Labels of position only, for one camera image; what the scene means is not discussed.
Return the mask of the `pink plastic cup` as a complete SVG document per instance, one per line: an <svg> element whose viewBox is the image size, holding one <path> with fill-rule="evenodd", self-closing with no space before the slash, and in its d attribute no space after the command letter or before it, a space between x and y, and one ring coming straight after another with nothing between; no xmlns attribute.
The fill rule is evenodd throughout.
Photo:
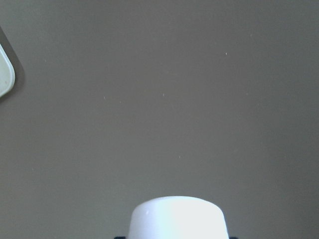
<svg viewBox="0 0 319 239"><path fill-rule="evenodd" d="M221 209L206 200L167 196L138 205L132 213L129 239L228 239Z"/></svg>

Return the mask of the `beige plastic tray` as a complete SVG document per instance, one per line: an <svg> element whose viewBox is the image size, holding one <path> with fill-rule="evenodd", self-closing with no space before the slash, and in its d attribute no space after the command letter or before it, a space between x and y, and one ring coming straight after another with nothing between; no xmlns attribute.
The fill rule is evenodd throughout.
<svg viewBox="0 0 319 239"><path fill-rule="evenodd" d="M15 71L2 45L0 46L0 97L7 94L14 86Z"/></svg>

